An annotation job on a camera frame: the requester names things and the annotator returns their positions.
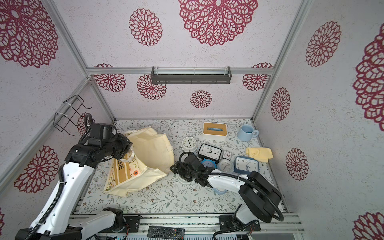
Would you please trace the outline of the white twin-bell alarm clock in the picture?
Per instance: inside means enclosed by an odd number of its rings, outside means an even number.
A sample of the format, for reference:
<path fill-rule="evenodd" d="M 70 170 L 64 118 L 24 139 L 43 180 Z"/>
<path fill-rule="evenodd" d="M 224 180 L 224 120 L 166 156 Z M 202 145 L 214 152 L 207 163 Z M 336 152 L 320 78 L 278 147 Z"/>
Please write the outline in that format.
<path fill-rule="evenodd" d="M 191 184 L 192 184 L 192 182 L 188 182 L 188 181 L 186 181 L 186 180 L 184 180 L 180 175 L 176 175 L 176 177 L 177 177 L 177 180 L 178 180 L 178 182 L 180 183 L 180 184 L 182 184 L 182 185 L 185 185 L 185 186 L 190 186 Z"/>

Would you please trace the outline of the black square alarm clock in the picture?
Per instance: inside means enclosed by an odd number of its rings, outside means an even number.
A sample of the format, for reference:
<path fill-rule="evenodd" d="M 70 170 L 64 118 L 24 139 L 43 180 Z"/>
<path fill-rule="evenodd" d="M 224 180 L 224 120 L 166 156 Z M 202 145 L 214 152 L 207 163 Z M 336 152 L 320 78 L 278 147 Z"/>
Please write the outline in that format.
<path fill-rule="evenodd" d="M 201 144 L 198 150 L 198 157 L 200 159 L 211 160 L 216 164 L 220 161 L 222 150 L 218 147 L 214 147 L 208 144 Z"/>

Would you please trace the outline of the white round flat-face clock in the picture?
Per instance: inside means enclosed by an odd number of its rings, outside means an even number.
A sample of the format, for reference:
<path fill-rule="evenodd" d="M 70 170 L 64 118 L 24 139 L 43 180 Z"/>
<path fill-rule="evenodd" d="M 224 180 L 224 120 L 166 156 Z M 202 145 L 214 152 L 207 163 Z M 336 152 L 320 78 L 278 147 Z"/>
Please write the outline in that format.
<path fill-rule="evenodd" d="M 182 140 L 182 150 L 184 152 L 195 152 L 198 148 L 197 140 L 193 137 L 185 137 Z"/>

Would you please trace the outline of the pale blue rounded alarm clock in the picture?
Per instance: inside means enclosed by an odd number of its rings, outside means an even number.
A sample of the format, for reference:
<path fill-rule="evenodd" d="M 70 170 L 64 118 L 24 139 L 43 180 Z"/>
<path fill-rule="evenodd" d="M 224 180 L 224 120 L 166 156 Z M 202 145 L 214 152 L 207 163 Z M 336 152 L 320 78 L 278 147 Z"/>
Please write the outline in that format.
<path fill-rule="evenodd" d="M 227 190 L 220 188 L 213 188 L 213 191 L 218 195 L 224 195 L 227 192 Z"/>

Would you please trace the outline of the white round alarm clock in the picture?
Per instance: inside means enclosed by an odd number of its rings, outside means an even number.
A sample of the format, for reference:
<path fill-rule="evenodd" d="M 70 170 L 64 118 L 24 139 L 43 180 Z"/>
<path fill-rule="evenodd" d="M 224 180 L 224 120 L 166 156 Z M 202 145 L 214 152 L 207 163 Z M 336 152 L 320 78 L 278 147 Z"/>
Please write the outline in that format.
<path fill-rule="evenodd" d="M 217 164 L 218 170 L 225 172 L 225 173 L 229 173 L 229 174 L 232 174 L 234 172 L 234 168 L 235 168 L 234 164 L 230 160 L 227 160 L 227 159 L 222 159 Z"/>

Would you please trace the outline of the small clear alarm clock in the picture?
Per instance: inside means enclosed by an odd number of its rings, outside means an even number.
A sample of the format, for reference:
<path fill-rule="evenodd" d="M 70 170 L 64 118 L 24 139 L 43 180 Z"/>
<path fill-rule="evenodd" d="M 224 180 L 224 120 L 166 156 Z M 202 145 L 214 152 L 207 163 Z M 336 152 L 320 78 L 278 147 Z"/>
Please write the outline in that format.
<path fill-rule="evenodd" d="M 222 158 L 230 161 L 232 159 L 232 153 L 228 151 L 223 151 Z"/>

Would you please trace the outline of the cream floral canvas bag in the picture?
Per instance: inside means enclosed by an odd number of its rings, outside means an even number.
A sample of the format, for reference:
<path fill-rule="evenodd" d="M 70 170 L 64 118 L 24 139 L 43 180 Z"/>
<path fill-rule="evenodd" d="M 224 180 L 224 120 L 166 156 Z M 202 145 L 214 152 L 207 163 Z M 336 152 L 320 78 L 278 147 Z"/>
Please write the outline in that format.
<path fill-rule="evenodd" d="M 122 134 L 133 145 L 121 159 L 112 159 L 103 192 L 127 197 L 166 177 L 175 157 L 167 135 L 157 133 L 152 127 Z"/>

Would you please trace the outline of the blue square alarm clock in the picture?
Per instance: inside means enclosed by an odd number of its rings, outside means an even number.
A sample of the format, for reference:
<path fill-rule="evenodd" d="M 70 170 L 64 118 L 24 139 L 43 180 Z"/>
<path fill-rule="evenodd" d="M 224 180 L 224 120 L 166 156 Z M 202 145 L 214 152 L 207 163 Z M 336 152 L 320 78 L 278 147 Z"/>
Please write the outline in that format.
<path fill-rule="evenodd" d="M 251 172 L 260 171 L 260 163 L 252 158 L 238 156 L 234 162 L 234 172 L 240 175 L 249 175 Z"/>

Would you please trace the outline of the blue round alarm clock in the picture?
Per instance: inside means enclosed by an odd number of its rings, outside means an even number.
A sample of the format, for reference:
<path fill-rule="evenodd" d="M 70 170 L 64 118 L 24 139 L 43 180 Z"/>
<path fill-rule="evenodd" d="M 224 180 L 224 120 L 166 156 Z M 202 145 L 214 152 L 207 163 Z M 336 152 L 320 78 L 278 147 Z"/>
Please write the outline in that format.
<path fill-rule="evenodd" d="M 209 160 L 209 159 L 204 159 L 201 164 L 206 167 L 206 168 L 213 168 L 213 169 L 216 169 L 217 168 L 217 165 L 214 161 L 212 160 Z"/>

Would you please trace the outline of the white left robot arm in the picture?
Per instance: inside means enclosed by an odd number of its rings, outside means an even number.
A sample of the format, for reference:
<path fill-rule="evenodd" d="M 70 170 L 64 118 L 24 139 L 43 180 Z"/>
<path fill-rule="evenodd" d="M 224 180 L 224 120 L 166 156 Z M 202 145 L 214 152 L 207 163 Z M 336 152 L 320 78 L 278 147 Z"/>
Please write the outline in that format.
<path fill-rule="evenodd" d="M 78 203 L 88 179 L 99 163 L 108 156 L 122 159 L 132 142 L 117 132 L 113 125 L 90 124 L 79 143 L 69 151 L 65 163 L 59 167 L 59 181 L 38 217 L 28 229 L 20 229 L 17 240 L 86 240 L 103 230 L 124 228 L 123 212 L 106 208 L 88 217 L 83 223 L 70 223 L 70 216 Z"/>

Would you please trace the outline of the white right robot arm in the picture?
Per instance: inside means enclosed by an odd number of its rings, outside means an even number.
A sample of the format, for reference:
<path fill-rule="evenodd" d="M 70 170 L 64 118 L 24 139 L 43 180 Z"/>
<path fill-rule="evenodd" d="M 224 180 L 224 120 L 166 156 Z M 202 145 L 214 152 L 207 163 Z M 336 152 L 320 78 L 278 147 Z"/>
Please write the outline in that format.
<path fill-rule="evenodd" d="M 237 193 L 244 201 L 233 215 L 233 222 L 245 225 L 256 220 L 270 223 L 272 219 L 284 221 L 279 209 L 281 193 L 260 173 L 234 175 L 218 169 L 205 167 L 192 152 L 184 152 L 170 170 L 187 182 L 196 182 L 202 187 L 223 189 Z"/>

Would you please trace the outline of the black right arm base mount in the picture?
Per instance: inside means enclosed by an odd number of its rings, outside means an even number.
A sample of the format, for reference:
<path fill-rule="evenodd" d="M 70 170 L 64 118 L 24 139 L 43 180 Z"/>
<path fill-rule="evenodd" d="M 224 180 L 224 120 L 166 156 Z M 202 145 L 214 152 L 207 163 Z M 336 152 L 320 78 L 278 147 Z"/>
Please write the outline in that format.
<path fill-rule="evenodd" d="M 233 215 L 220 215 L 219 225 L 220 225 L 221 231 L 229 231 L 229 230 L 235 230 L 239 227 L 243 227 L 246 224 L 237 220 L 235 218 L 235 215 L 233 214 Z M 256 220 L 252 225 L 246 227 L 245 229 L 242 229 L 242 231 L 247 231 L 247 232 L 259 232 L 260 230 L 261 230 L 261 226 L 260 226 L 259 220 Z"/>

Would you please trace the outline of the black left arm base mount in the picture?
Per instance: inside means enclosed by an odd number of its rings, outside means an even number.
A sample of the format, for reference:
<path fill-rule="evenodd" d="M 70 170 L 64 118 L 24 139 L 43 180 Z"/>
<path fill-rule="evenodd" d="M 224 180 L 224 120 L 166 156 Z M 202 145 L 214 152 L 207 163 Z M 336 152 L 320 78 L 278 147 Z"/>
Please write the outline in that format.
<path fill-rule="evenodd" d="M 114 224 L 110 227 L 112 232 L 138 232 L 141 216 L 124 216 L 123 211 L 119 209 L 112 209 L 112 212 L 116 215 Z"/>

